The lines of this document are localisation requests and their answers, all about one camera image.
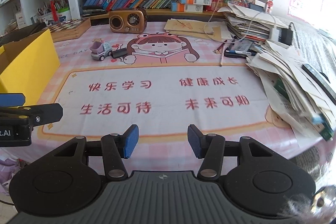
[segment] radio knob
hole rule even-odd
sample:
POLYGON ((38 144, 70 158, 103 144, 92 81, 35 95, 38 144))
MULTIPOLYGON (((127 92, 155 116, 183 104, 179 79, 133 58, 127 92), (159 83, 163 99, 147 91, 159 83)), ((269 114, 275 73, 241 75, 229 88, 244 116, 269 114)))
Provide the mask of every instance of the radio knob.
POLYGON ((129 23, 134 24, 137 22, 137 19, 135 17, 130 17, 129 18, 129 23))

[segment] chess board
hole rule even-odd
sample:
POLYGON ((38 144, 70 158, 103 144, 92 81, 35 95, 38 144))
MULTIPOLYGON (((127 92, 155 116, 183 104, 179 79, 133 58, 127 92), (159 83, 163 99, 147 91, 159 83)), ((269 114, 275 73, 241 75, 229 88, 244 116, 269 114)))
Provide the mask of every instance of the chess board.
POLYGON ((88 28, 91 27, 90 19, 74 19, 47 26, 54 42, 79 38, 88 28))

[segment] metal screw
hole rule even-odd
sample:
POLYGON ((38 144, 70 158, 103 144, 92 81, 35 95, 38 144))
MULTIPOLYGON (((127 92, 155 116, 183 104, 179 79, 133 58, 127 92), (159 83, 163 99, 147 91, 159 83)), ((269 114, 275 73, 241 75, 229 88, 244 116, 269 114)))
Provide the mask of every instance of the metal screw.
POLYGON ((112 178, 121 178, 125 175, 125 172, 120 169, 113 169, 108 172, 108 175, 112 178))
POLYGON ((217 172, 212 169, 203 169, 201 175, 205 178, 213 178, 217 175, 217 172))

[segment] white cable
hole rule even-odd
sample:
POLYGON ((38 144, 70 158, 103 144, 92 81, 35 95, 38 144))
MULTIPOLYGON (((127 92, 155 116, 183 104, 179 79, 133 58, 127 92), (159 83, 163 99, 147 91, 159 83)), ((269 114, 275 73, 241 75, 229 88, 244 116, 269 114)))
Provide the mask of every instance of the white cable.
MULTIPOLYGON (((209 37, 211 40, 216 41, 216 42, 223 43, 223 41, 218 41, 218 40, 216 40, 216 39, 213 39, 213 38, 212 38, 211 36, 209 36, 209 35, 207 34, 207 32, 205 31, 205 27, 209 24, 209 22, 211 21, 213 15, 215 14, 215 12, 216 12, 216 10, 217 10, 217 7, 218 7, 218 4, 219 4, 219 0, 217 0, 216 7, 215 7, 215 9, 213 10, 213 12, 212 12, 212 14, 211 14, 211 16, 210 16, 208 22, 204 25, 204 27, 203 27, 203 32, 204 32, 204 33, 206 34, 206 36, 209 37)), ((277 27, 277 24, 276 24, 275 17, 274 17, 273 15, 271 15, 271 14, 269 14, 269 13, 266 13, 266 12, 259 12, 259 13, 257 13, 254 17, 252 17, 252 19, 251 19, 251 21, 250 21, 250 24, 249 24, 249 26, 248 26, 248 28, 247 28, 246 34, 245 34, 241 39, 239 39, 238 41, 235 41, 235 42, 226 42, 226 43, 228 43, 228 44, 236 43, 236 42, 239 42, 239 41, 242 41, 243 39, 245 39, 245 37, 248 35, 248 33, 249 33, 249 31, 250 31, 250 28, 251 28, 251 24, 252 24, 252 22, 253 22, 253 19, 255 19, 257 15, 262 14, 262 13, 268 14, 268 15, 270 15, 270 16, 273 18, 273 20, 274 20, 274 28, 276 28, 276 27, 277 27)))
POLYGON ((249 24, 249 26, 248 26, 248 28, 247 28, 247 31, 246 31, 245 35, 244 35, 241 39, 237 40, 236 42, 239 42, 239 41, 242 41, 242 40, 245 39, 245 37, 248 35, 248 33, 249 33, 249 31, 250 31, 250 28, 251 28, 253 19, 255 19, 255 18, 257 17, 257 15, 260 15, 260 14, 268 14, 268 15, 270 15, 270 16, 273 18, 273 20, 274 20, 274 25, 273 25, 273 27, 274 27, 274 28, 277 27, 277 23, 276 23, 276 21, 275 21, 275 17, 274 17, 274 16, 272 16, 271 14, 266 13, 266 12, 264 12, 264 11, 259 12, 259 13, 257 13, 254 17, 252 17, 252 19, 251 19, 251 21, 250 21, 250 24, 249 24))

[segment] pen holder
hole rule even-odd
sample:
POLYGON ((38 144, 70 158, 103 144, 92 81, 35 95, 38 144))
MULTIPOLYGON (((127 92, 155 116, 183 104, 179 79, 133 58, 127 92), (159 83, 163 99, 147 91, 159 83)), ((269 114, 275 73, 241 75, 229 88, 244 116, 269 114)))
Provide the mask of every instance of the pen holder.
POLYGON ((48 26, 48 21, 49 20, 54 20, 53 19, 53 14, 50 12, 50 13, 47 13, 47 14, 45 14, 45 15, 42 15, 42 16, 38 16, 37 17, 38 18, 38 20, 40 21, 40 22, 45 22, 45 24, 48 26))
POLYGON ((71 20, 71 12, 69 7, 65 7, 57 11, 59 22, 66 22, 71 20))

